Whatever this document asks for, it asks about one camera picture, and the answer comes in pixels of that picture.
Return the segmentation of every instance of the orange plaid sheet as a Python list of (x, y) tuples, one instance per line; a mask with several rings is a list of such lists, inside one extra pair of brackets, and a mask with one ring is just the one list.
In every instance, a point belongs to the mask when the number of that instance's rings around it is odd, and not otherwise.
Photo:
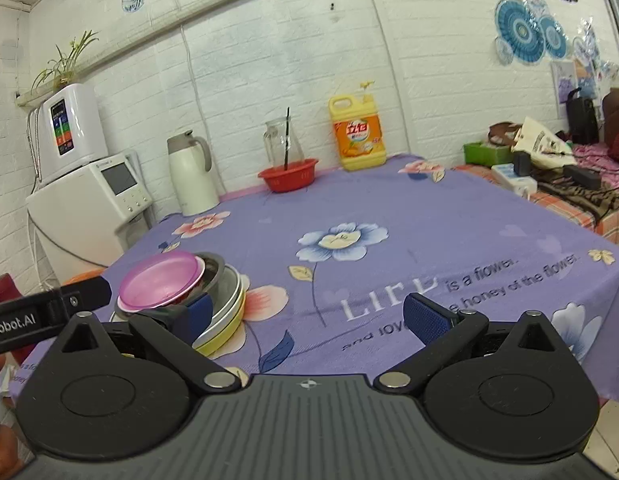
[[(475, 174), (476, 176), (482, 177), (493, 184), (497, 184), (496, 180), (492, 176), (492, 170), (485, 168), (484, 166), (464, 164), (463, 166), (457, 166), (454, 169)], [(579, 209), (556, 196), (539, 191), (538, 193), (531, 195), (529, 200), (543, 206), (545, 209), (549, 209), (550, 211), (561, 215), (570, 222), (574, 222), (585, 229), (594, 231), (619, 247), (619, 210), (607, 213), (599, 224), (595, 226), (593, 216), (590, 213), (583, 211), (582, 209)]]

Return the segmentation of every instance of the potted plant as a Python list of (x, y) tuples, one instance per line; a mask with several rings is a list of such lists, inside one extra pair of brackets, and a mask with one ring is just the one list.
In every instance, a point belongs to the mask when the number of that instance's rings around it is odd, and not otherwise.
[(91, 30), (86, 30), (80, 41), (76, 41), (76, 38), (74, 38), (69, 42), (71, 51), (68, 55), (65, 55), (56, 45), (56, 50), (58, 51), (60, 58), (50, 59), (47, 62), (48, 65), (51, 64), (51, 67), (40, 71), (40, 73), (36, 76), (36, 79), (33, 80), (32, 90), (34, 88), (38, 88), (38, 86), (43, 84), (49, 77), (54, 78), (54, 88), (56, 90), (60, 90), (71, 83), (74, 76), (74, 70), (76, 68), (76, 62), (78, 61), (78, 56), (80, 56), (81, 52), (83, 52), (87, 45), (98, 40), (98, 38), (96, 38), (96, 34), (98, 33)]

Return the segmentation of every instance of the floor tile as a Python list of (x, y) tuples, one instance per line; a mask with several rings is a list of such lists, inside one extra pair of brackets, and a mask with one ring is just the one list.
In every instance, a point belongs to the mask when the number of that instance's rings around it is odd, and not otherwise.
[(619, 403), (610, 400), (601, 410), (596, 429), (619, 461)]
[(585, 455), (598, 467), (619, 479), (619, 463), (597, 430), (593, 430)]

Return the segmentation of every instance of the stack of bowls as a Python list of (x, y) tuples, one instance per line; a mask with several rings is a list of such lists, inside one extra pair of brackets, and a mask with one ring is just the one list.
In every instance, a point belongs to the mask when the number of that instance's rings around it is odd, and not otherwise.
[(146, 308), (190, 303), (204, 293), (211, 297), (212, 319), (192, 346), (210, 355), (240, 325), (246, 293), (238, 270), (217, 254), (171, 251), (144, 260), (121, 282), (112, 321), (124, 321)]

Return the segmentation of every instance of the green leaves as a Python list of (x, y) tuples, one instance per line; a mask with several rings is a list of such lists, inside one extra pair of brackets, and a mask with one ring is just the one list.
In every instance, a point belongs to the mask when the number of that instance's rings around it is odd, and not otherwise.
[(71, 79), (74, 75), (76, 63), (78, 62), (78, 56), (80, 56), (81, 52), (83, 52), (89, 44), (94, 41), (98, 41), (96, 34), (98, 33), (92, 30), (86, 30), (78, 43), (76, 42), (76, 38), (70, 41), (69, 46), (71, 47), (71, 51), (68, 56), (66, 56), (61, 51), (60, 47), (56, 45), (58, 59), (50, 59), (47, 62), (47, 64), (52, 64), (52, 67), (45, 68), (38, 73), (36, 78), (33, 80), (32, 90), (43, 84), (50, 76), (58, 77), (60, 79), (64, 78), (67, 81)]

